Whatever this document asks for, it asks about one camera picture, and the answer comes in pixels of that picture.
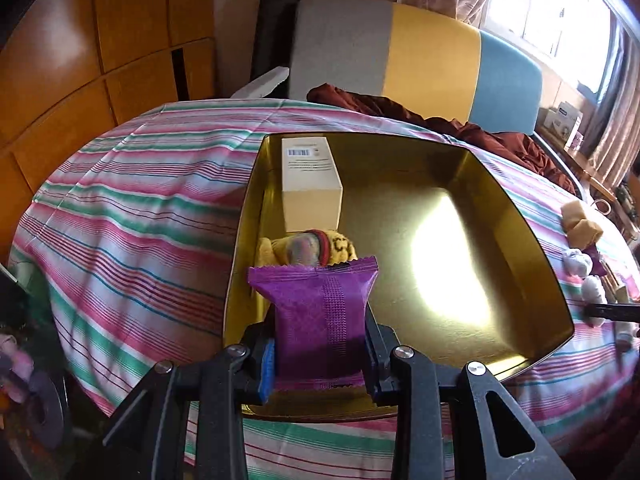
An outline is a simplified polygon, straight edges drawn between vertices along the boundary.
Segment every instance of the plush toy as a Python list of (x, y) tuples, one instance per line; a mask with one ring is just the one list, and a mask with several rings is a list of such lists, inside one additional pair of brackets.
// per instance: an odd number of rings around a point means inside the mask
[(588, 219), (581, 200), (567, 202), (560, 208), (560, 212), (562, 228), (566, 233), (569, 247), (582, 251), (602, 237), (602, 227)]
[[(601, 258), (597, 249), (592, 249), (591, 253), (583, 254), (577, 249), (569, 249), (564, 252), (562, 261), (564, 270), (571, 276), (584, 278), (581, 286), (582, 299), (587, 303), (631, 303), (626, 285), (618, 279), (609, 264)], [(594, 261), (602, 265), (604, 273), (602, 276), (595, 275)], [(589, 323), (594, 328), (601, 327), (605, 320), (601, 317), (590, 317)], [(634, 347), (634, 338), (638, 335), (638, 323), (629, 321), (615, 321), (613, 323), (616, 348), (620, 352), (629, 352)]]
[(351, 241), (336, 231), (311, 230), (277, 240), (260, 238), (255, 251), (255, 267), (324, 267), (356, 259), (356, 251)]

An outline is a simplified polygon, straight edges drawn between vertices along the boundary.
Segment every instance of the window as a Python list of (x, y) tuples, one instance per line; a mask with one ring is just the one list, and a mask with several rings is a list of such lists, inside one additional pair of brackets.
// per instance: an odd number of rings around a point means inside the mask
[(597, 94), (609, 55), (611, 12), (602, 0), (490, 0), (484, 28), (543, 54), (578, 88)]

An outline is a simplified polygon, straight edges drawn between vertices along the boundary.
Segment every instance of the striped bedsheet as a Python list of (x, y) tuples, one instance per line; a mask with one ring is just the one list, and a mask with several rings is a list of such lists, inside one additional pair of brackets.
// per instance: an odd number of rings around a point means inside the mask
[[(70, 369), (107, 414), (154, 362), (204, 360), (220, 348), (236, 227), (260, 142), (273, 132), (305, 131), (458, 143), (417, 126), (304, 102), (167, 104), (89, 142), (36, 193), (15, 234), (10, 268), (44, 275)], [(561, 454), (594, 435), (604, 439), (620, 412), (640, 413), (628, 395), (638, 352), (617, 355), (612, 323), (590, 328), (580, 318), (580, 279), (561, 265), (567, 245), (559, 210), (572, 195), (468, 148), (532, 227), (575, 323), (571, 341), (509, 388)], [(613, 224), (606, 224), (598, 248), (638, 296), (638, 268)], [(186, 449), (191, 458), (196, 418), (194, 406)], [(248, 420), (250, 475), (389, 478), (395, 423)]]

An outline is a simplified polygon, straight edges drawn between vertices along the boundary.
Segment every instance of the white plush toy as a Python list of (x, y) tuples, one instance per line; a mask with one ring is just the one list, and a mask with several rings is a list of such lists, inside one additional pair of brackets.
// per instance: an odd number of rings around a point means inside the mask
[[(607, 303), (607, 296), (604, 287), (598, 276), (587, 276), (582, 282), (582, 299), (587, 303)], [(591, 325), (594, 327), (602, 326), (604, 318), (591, 317)]]
[(566, 250), (562, 256), (562, 262), (564, 263), (564, 270), (571, 276), (586, 278), (591, 269), (593, 269), (591, 257), (588, 254), (584, 254), (580, 249)]

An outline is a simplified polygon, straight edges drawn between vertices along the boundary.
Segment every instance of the purple snack package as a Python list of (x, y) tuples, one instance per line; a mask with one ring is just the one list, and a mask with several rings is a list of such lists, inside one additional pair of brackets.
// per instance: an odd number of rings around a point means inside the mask
[(593, 262), (593, 267), (591, 267), (591, 276), (606, 276), (607, 269), (604, 268), (602, 262), (600, 261), (600, 253), (598, 252), (598, 248), (596, 244), (591, 244), (589, 247), (586, 247), (583, 251), (584, 254), (588, 254), (591, 257), (591, 261)]
[(361, 386), (365, 306), (374, 256), (329, 267), (249, 267), (248, 282), (275, 306), (276, 389)]

